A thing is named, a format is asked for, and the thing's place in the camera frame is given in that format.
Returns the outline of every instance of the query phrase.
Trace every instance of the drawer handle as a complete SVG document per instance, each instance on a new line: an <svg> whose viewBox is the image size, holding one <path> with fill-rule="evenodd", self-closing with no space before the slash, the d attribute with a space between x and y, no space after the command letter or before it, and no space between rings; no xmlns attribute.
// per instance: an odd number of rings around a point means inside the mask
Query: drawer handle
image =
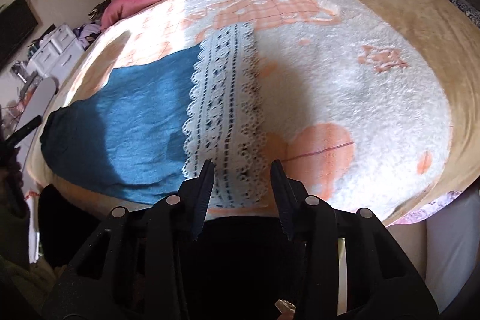
<svg viewBox="0 0 480 320"><path fill-rule="evenodd" d="M68 62L70 61L70 59L71 59L71 56L72 56L72 55L68 56L67 60L65 60L61 65L65 65L66 63L68 63Z"/></svg>

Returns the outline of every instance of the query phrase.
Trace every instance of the blue fabric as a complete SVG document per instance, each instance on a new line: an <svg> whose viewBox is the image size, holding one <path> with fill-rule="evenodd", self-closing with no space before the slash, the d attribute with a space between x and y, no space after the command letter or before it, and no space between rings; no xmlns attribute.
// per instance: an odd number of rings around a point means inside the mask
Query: blue fabric
<svg viewBox="0 0 480 320"><path fill-rule="evenodd" d="M50 114L40 138L46 164L74 185L133 202L177 191L199 52L114 69L95 95Z"/></svg>

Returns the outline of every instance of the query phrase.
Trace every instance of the silver screw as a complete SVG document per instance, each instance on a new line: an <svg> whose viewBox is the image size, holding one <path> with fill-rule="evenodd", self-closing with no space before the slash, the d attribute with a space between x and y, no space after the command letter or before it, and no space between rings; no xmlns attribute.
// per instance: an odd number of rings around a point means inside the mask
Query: silver screw
<svg viewBox="0 0 480 320"><path fill-rule="evenodd" d="M112 210L112 216L116 218L122 217L125 214L125 212L126 212L125 208L119 206L114 210Z"/></svg>
<svg viewBox="0 0 480 320"><path fill-rule="evenodd" d="M305 202L307 205L316 206L320 203L320 200L315 196L308 196L306 197Z"/></svg>
<svg viewBox="0 0 480 320"><path fill-rule="evenodd" d="M169 205L177 205L180 202L180 197L176 195L168 196L166 202Z"/></svg>
<svg viewBox="0 0 480 320"><path fill-rule="evenodd" d="M373 215L374 214L370 209L367 209L367 208L360 209L360 216L362 216L363 218L369 219Z"/></svg>

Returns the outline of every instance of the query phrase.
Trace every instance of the television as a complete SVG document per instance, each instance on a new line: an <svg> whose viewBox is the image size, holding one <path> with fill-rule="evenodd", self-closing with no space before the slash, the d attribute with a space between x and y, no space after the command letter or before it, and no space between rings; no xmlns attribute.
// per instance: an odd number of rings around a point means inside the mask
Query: television
<svg viewBox="0 0 480 320"><path fill-rule="evenodd" d="M0 71L8 65L37 25L27 0L14 0L0 10Z"/></svg>

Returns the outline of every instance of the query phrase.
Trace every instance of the white plastic drawer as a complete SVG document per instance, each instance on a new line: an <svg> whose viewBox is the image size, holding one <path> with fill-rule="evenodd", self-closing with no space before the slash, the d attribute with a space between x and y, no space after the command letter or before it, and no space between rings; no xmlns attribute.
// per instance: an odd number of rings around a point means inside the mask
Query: white plastic drawer
<svg viewBox="0 0 480 320"><path fill-rule="evenodd" d="M30 59L30 63L37 69L38 73L44 76L57 62L60 54L52 43L46 43Z"/></svg>
<svg viewBox="0 0 480 320"><path fill-rule="evenodd" d="M49 75L58 83L59 88L70 75L71 71L77 64L78 60L82 57L84 52L85 51L83 50L83 47L79 43L78 39L75 39L60 55L58 62L49 72Z"/></svg>
<svg viewBox="0 0 480 320"><path fill-rule="evenodd" d="M54 31L50 37L50 41L57 48L57 50L62 53L70 45L74 38L75 34L67 25L63 24L59 26L56 31Z"/></svg>

